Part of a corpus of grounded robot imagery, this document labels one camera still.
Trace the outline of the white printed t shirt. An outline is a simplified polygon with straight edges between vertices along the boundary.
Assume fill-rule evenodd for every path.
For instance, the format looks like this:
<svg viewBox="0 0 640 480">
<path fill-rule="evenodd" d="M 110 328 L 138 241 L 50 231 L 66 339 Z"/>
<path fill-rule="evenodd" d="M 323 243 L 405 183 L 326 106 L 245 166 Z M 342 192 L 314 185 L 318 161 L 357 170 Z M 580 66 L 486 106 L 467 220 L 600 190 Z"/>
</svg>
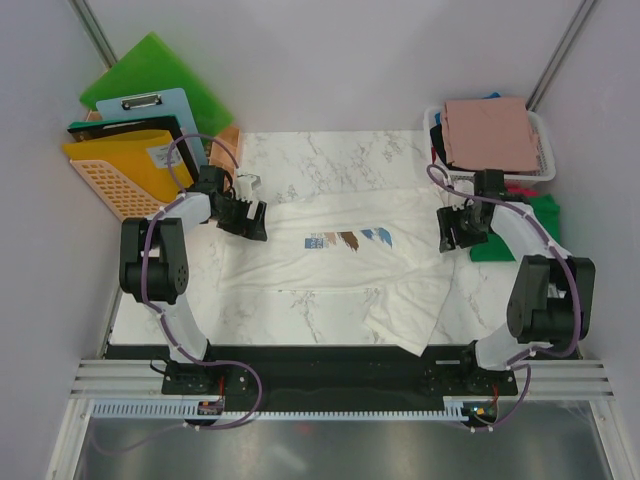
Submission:
<svg viewBox="0 0 640 480">
<path fill-rule="evenodd" d="M 351 292 L 376 289 L 364 323 L 421 355 L 450 291 L 454 263 L 439 251 L 435 186 L 318 195 L 268 208 L 265 242 L 231 236 L 218 287 Z"/>
</svg>

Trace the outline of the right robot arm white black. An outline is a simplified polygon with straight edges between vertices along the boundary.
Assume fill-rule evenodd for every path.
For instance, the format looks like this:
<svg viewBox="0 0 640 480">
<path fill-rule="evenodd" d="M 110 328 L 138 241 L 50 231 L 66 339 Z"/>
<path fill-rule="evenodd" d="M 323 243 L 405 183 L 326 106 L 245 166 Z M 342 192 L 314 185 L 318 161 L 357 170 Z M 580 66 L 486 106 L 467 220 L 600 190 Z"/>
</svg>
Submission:
<svg viewBox="0 0 640 480">
<path fill-rule="evenodd" d="M 537 354 L 571 356 L 588 333 L 595 284 L 592 260 L 576 257 L 543 227 L 523 195 L 508 190 L 501 170 L 473 176 L 474 191 L 460 207 L 437 212 L 442 253 L 499 236 L 518 263 L 505 322 L 471 342 L 458 381 L 467 392 L 483 392 L 494 371 L 513 370 Z"/>
</svg>

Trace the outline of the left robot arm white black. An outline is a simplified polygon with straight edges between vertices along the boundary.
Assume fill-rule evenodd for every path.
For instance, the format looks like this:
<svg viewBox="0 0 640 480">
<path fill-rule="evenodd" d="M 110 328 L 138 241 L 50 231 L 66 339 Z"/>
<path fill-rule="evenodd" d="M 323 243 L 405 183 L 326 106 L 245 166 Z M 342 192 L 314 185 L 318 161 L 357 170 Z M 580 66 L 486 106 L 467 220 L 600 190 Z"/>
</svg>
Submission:
<svg viewBox="0 0 640 480">
<path fill-rule="evenodd" d="M 226 233 L 265 242 L 267 204 L 255 197 L 260 185 L 257 175 L 231 178 L 221 167 L 204 166 L 198 180 L 172 202 L 153 214 L 127 218 L 121 225 L 120 287 L 156 315 L 171 359 L 193 361 L 184 379 L 198 393 L 215 389 L 220 371 L 204 360 L 209 343 L 186 299 L 185 237 L 196 226 L 213 221 Z"/>
</svg>

